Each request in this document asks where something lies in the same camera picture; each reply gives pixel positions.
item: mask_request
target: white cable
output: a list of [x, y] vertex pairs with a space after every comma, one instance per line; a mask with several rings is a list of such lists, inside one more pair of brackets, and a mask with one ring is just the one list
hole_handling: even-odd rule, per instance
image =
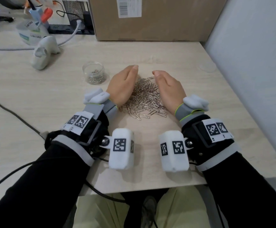
[[[70, 39], [72, 39], [75, 36], [75, 34], [78, 32], [80, 24], [81, 24], [81, 20], [78, 19], [77, 27], [76, 27], [75, 31], [73, 32], [73, 34], [66, 41], [59, 43], [58, 46], [63, 45], [66, 42], [68, 42]], [[16, 50], [34, 50], [34, 48], [32, 48], [32, 47], [30, 47], [30, 48], [0, 48], [0, 51], [16, 51]]]

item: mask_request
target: khaki pants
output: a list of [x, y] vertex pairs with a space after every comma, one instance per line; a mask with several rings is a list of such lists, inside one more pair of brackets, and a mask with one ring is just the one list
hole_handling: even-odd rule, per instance
[[[109, 195], [123, 199], [120, 193]], [[123, 228], [128, 208], [99, 195], [79, 197], [73, 228]], [[159, 228], [210, 228], [205, 204], [194, 186], [170, 188], [158, 202], [155, 221]]]

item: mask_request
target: cardboard box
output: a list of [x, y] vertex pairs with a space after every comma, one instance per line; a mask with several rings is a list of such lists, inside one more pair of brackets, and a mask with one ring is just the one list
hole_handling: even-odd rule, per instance
[[89, 7], [99, 41], [206, 41], [225, 2], [89, 0]]

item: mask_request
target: lime green trim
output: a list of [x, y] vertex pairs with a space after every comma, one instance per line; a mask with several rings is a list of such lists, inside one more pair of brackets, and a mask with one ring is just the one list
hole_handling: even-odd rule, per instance
[[[183, 103], [181, 103], [179, 107], [181, 107], [181, 105], [183, 105]], [[177, 107], [177, 109], [175, 110], [174, 116], [176, 116], [176, 111], [179, 109], [179, 107]]]
[[204, 112], [204, 110], [202, 110], [202, 109], [195, 109], [195, 110], [192, 111], [192, 113], [190, 113], [188, 116], [185, 116], [183, 119], [185, 119], [185, 118], [191, 116], [192, 114], [194, 114], [195, 112], [198, 112], [198, 111]]

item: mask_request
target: hand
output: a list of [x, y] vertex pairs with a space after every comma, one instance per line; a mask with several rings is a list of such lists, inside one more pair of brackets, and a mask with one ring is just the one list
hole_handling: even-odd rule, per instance
[[180, 81], [162, 70], [155, 70], [152, 73], [155, 76], [163, 105], [174, 115], [177, 108], [183, 103], [183, 98], [186, 97]]
[[126, 67], [111, 79], [106, 92], [117, 107], [121, 107], [132, 95], [138, 75], [138, 65]]

